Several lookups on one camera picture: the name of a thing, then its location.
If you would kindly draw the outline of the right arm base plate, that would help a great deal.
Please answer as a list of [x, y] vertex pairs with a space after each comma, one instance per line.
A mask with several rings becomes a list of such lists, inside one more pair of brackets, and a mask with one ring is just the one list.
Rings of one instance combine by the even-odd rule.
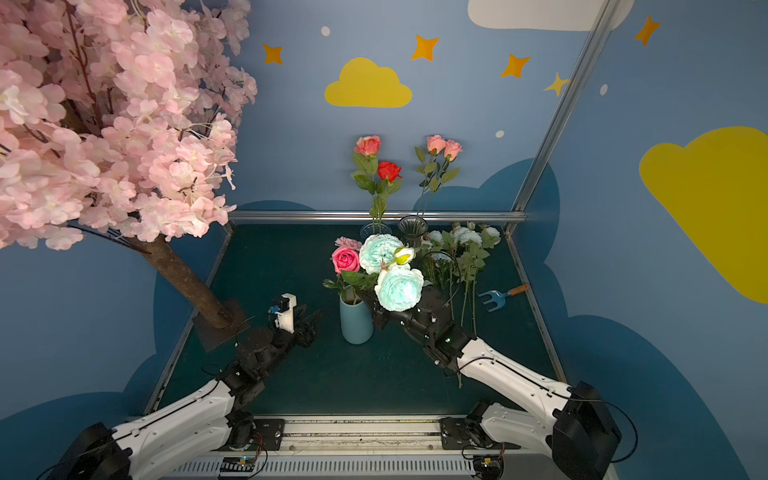
[[443, 450], [499, 449], [501, 444], [492, 440], [477, 422], [459, 417], [443, 417], [439, 420], [440, 440]]

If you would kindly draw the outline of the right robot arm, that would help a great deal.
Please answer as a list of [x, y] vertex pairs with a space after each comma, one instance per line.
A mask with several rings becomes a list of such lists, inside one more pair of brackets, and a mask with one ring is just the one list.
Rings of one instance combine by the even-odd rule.
[[402, 312], [385, 309], [372, 293], [363, 300], [375, 324], [400, 324], [437, 367], [482, 383], [516, 404], [515, 409], [492, 403], [475, 410], [468, 419], [483, 437], [545, 455], [570, 479], [602, 479], [616, 462], [622, 440], [612, 416], [616, 407], [592, 385], [548, 378], [465, 332], [432, 286]]

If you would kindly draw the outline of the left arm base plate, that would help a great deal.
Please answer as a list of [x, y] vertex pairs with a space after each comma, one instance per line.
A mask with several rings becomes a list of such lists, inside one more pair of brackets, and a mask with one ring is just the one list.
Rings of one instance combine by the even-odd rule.
[[282, 418], [251, 418], [238, 428], [235, 445], [249, 450], [260, 447], [268, 451], [280, 449], [286, 421]]

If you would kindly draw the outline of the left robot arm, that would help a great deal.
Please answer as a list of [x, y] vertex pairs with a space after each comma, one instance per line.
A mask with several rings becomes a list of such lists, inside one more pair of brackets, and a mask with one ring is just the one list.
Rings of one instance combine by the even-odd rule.
[[249, 414], [245, 407], [295, 346], [309, 347], [322, 312], [298, 307], [291, 332], [255, 329], [236, 358], [205, 385], [149, 415], [108, 428], [81, 431], [41, 479], [159, 479], [204, 453], [224, 446]]

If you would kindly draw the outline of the light blue ceramic vase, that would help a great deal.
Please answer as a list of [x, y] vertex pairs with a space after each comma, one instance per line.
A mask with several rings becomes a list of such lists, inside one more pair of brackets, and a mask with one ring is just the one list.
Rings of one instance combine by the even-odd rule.
[[369, 307], [363, 300], [348, 301], [340, 297], [340, 326], [343, 338], [352, 345], [366, 343], [373, 335]]

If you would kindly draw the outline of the blue carnation stem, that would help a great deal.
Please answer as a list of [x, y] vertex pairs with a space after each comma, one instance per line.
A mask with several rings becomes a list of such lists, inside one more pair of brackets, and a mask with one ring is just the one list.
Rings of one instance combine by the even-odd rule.
[[453, 294], [453, 258], [444, 248], [443, 233], [432, 230], [423, 237], [421, 267], [428, 283], [440, 289], [446, 298]]

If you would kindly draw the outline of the purple ribbed glass vase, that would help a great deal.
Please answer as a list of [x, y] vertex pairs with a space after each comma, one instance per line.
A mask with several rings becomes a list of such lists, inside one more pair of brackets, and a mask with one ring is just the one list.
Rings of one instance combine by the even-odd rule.
[[391, 228], [383, 222], [369, 222], [360, 229], [360, 238], [365, 241], [373, 235], [391, 234]]

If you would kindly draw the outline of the white flower stem blue vase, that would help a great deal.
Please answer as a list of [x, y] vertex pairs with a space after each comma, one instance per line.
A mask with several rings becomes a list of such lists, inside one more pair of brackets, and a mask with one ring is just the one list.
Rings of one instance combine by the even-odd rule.
[[451, 231], [455, 244], [458, 280], [463, 289], [460, 324], [477, 334], [476, 300], [477, 280], [490, 256], [484, 247], [484, 237], [474, 223], [456, 223]]

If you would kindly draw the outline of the clear ribbed glass vase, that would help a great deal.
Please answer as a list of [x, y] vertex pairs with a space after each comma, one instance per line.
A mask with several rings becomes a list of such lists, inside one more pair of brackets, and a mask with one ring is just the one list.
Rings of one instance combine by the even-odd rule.
[[424, 235], [428, 233], [428, 223], [422, 216], [407, 215], [399, 220], [398, 229], [405, 243], [417, 249], [422, 245]]

